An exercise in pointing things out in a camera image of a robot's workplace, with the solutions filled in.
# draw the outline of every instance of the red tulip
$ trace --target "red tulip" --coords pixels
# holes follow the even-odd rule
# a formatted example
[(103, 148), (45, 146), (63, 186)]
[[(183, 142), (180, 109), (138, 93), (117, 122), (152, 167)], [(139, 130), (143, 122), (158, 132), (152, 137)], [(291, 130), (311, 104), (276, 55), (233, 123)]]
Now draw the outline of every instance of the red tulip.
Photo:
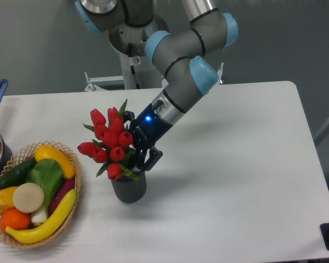
[(122, 173), (122, 168), (118, 163), (111, 163), (107, 169), (107, 177), (111, 180), (118, 180)]
[(93, 109), (92, 111), (90, 111), (90, 116), (92, 118), (94, 127), (96, 127), (96, 125), (99, 123), (103, 125), (106, 124), (106, 118), (97, 109)]
[(109, 130), (100, 135), (100, 140), (108, 148), (113, 148), (118, 145), (118, 135)]
[(126, 153), (124, 152), (122, 147), (116, 146), (113, 147), (110, 151), (110, 158), (115, 162), (118, 162), (124, 158)]
[(83, 154), (91, 157), (93, 155), (93, 151), (95, 150), (96, 146), (93, 142), (83, 142), (81, 143), (77, 149), (78, 151)]
[(107, 110), (107, 117), (109, 122), (111, 122), (114, 118), (118, 117), (118, 110), (115, 107), (109, 108)]
[(93, 159), (97, 163), (105, 163), (109, 159), (107, 153), (104, 149), (100, 147), (96, 147), (93, 151)]
[(133, 143), (133, 135), (128, 132), (124, 131), (118, 136), (118, 144), (123, 148), (129, 147)]
[(98, 140), (101, 140), (101, 135), (108, 131), (109, 129), (104, 125), (104, 124), (101, 124), (101, 123), (98, 123), (96, 126), (95, 126), (95, 137), (98, 139)]
[(119, 117), (114, 118), (109, 125), (109, 130), (116, 133), (117, 135), (123, 132), (123, 119)]

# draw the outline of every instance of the woven basket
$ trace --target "woven basket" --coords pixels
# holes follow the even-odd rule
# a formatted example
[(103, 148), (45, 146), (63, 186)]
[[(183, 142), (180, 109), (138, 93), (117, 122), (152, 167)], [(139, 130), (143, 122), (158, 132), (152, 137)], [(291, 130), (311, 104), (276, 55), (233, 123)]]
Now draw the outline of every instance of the woven basket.
[(73, 163), (75, 169), (76, 169), (76, 176), (75, 176), (75, 190), (77, 193), (77, 199), (76, 202), (71, 210), (71, 213), (68, 215), (67, 219), (64, 221), (64, 223), (60, 226), (60, 228), (50, 237), (47, 239), (40, 241), (38, 243), (34, 244), (22, 244), (18, 242), (15, 238), (13, 238), (10, 235), (7, 235), (1, 231), (0, 228), (0, 241), (2, 241), (4, 244), (10, 245), (13, 248), (19, 248), (19, 249), (32, 249), (32, 248), (38, 248), (41, 247), (42, 245), (45, 245), (52, 240), (54, 240), (59, 234), (63, 232), (64, 229), (66, 229), (67, 225), (71, 221), (79, 199), (80, 191), (81, 191), (81, 184), (82, 184), (82, 174), (81, 174), (81, 166), (79, 163), (79, 160), (76, 156), (75, 153), (65, 145), (61, 144), (60, 142), (39, 142), (37, 144), (32, 144), (28, 146), (25, 149), (21, 149), (21, 151), (17, 152), (15, 156), (11, 157), (11, 160), (7, 162), (7, 165), (4, 167), (4, 170), (1, 172), (1, 175), (5, 174), (8, 170), (10, 170), (12, 167), (15, 165), (21, 163), (22, 161), (32, 158), (34, 156), (35, 150), (40, 147), (41, 145), (49, 145), (57, 148), (61, 152), (63, 152)]

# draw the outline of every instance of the vase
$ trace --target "vase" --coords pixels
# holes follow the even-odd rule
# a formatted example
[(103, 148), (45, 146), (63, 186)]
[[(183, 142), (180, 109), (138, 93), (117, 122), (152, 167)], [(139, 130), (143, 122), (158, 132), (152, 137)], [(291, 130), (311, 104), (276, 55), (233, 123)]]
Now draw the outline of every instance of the vase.
[(118, 180), (111, 180), (115, 194), (124, 203), (134, 203), (140, 200), (146, 192), (146, 178), (144, 171), (133, 171), (139, 180), (122, 176)]

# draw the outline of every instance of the orange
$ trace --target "orange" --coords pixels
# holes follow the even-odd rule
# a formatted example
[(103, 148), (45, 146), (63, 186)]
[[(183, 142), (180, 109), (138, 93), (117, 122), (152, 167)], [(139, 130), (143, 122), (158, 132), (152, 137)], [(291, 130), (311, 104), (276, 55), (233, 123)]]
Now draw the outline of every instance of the orange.
[(6, 233), (6, 227), (9, 226), (15, 230), (25, 230), (29, 228), (31, 217), (29, 214), (22, 213), (16, 208), (7, 210), (0, 221), (1, 230)]

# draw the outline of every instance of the yellow pepper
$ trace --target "yellow pepper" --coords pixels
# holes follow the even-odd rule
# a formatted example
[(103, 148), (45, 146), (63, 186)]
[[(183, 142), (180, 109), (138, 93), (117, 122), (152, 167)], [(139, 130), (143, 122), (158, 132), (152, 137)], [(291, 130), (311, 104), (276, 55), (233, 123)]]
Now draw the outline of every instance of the yellow pepper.
[(65, 179), (72, 179), (75, 176), (76, 170), (72, 162), (61, 151), (53, 146), (42, 145), (34, 153), (34, 158), (37, 162), (42, 159), (53, 159), (57, 161), (63, 171)]
[(28, 230), (14, 230), (7, 226), (6, 232), (23, 244), (32, 244), (50, 237), (66, 220), (77, 198), (76, 190), (70, 190), (61, 200), (52, 215), (40, 226)]
[(5, 213), (7, 210), (14, 208), (12, 201), (13, 193), (16, 191), (17, 186), (12, 186), (0, 190), (0, 213)]

